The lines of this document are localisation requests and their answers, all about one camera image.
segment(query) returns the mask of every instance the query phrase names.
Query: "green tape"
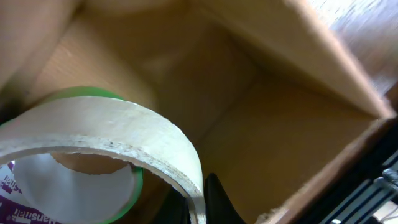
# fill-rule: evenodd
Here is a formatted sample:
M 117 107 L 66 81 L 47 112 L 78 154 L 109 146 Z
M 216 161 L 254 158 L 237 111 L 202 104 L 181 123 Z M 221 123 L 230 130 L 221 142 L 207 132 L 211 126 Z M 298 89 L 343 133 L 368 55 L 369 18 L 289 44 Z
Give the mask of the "green tape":
M 71 98 L 71 97 L 78 97 L 78 96 L 100 96 L 100 97 L 124 100 L 121 96 L 114 94 L 108 90 L 104 90 L 104 89 L 97 88 L 97 87 L 77 86 L 77 87 L 71 87 L 71 88 L 67 88 L 64 90 L 60 90 L 57 93 L 44 99 L 39 104 L 48 103 L 48 102 L 63 99 L 63 98 Z M 143 178 L 144 169 L 141 167 L 135 167 L 132 170 L 132 172 L 136 176 L 136 184 L 134 186 L 134 193 L 131 196 L 130 201 L 124 208 L 122 208 L 122 210 L 117 215 L 115 215 L 110 220 L 101 222 L 101 224 L 109 224 L 109 223 L 115 222 L 116 220 L 120 219 L 137 202 L 139 195 L 141 194 L 142 185 L 144 184 L 144 178 Z

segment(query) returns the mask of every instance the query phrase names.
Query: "tape roll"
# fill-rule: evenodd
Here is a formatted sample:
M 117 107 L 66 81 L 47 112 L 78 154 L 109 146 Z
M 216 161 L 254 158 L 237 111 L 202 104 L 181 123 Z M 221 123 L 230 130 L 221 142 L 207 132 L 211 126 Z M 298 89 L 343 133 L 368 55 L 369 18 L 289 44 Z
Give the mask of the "tape roll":
M 44 103 L 0 128 L 0 144 L 0 163 L 51 152 L 100 154 L 132 162 L 187 198 L 192 223 L 206 223 L 195 148 L 178 127 L 135 103 L 97 96 Z

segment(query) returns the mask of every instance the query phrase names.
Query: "green tape roll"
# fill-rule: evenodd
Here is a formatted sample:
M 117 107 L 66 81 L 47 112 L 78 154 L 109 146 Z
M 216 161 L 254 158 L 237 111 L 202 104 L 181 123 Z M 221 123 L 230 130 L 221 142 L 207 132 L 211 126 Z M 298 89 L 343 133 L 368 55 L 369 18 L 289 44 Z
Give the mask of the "green tape roll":
M 52 94 L 51 96 L 44 99 L 39 104 L 48 103 L 48 102 L 51 102 L 54 100 L 59 100 L 62 98 L 71 98 L 71 97 L 78 97 L 78 96 L 100 96 L 100 97 L 124 100 L 121 96 L 114 94 L 108 90 L 104 90 L 104 89 L 97 88 L 97 87 L 77 86 L 77 87 L 71 87 L 71 88 L 67 88 L 64 90 L 60 90 L 57 93 Z M 132 197 L 130 198 L 129 203 L 124 208 L 122 208 L 122 210 L 117 215 L 115 215 L 110 220 L 101 222 L 101 224 L 109 224 L 109 223 L 115 222 L 116 220 L 120 219 L 137 202 L 138 197 L 141 194 L 142 186 L 144 184 L 144 178 L 143 178 L 144 169 L 141 167 L 135 167 L 133 169 L 133 173 L 136 176 L 136 185 L 134 186 L 134 193 L 133 193 Z

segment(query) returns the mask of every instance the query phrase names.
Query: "reflective surface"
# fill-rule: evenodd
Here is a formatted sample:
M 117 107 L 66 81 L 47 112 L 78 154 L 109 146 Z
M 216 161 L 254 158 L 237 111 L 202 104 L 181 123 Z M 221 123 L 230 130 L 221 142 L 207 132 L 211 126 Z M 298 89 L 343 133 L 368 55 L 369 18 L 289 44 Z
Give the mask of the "reflective surface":
M 307 0 L 398 109 L 398 1 Z

